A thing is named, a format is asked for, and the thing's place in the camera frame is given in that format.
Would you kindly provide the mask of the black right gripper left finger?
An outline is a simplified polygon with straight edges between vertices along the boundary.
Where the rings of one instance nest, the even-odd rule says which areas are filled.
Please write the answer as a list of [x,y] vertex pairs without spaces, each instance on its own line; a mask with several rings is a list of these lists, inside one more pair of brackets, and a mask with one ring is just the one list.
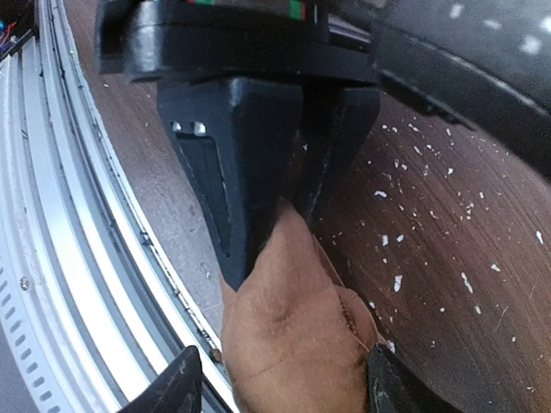
[[202,365],[198,348],[186,347],[120,413],[201,412]]

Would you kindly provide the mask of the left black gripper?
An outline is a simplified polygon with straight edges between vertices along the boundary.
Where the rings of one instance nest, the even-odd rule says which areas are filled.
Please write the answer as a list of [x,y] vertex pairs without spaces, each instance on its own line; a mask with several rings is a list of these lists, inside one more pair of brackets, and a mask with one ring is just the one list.
[[159,83],[158,113],[233,290],[272,231],[303,103],[298,85],[248,77],[377,82],[368,42],[316,1],[101,1],[94,52],[129,82],[229,76]]

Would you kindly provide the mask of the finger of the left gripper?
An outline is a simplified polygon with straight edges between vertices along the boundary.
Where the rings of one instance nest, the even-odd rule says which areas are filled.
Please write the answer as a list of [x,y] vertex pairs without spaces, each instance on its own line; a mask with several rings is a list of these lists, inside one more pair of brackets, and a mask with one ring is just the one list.
[[339,188],[380,112],[380,92],[373,86],[321,84],[303,89],[300,133],[307,149],[294,206],[311,224]]

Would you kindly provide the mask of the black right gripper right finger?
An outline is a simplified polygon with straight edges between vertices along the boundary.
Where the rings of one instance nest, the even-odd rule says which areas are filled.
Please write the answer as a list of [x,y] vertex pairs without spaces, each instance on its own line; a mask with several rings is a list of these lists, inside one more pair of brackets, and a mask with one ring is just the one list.
[[375,345],[369,353],[368,392],[371,412],[460,412],[433,392],[384,344]]

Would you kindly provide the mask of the brown underwear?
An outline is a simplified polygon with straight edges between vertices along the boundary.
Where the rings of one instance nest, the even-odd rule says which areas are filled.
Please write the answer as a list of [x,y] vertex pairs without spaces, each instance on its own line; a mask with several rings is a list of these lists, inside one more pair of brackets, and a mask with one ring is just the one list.
[[367,412],[368,354],[384,343],[286,200],[238,291],[222,282],[222,355],[243,412]]

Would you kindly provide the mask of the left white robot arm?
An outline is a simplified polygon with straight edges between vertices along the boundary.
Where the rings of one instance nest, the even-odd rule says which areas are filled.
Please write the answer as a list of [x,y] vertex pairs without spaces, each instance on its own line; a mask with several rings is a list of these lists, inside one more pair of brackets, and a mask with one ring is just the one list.
[[550,409],[547,1],[102,1],[230,292],[276,209],[381,344],[371,412]]

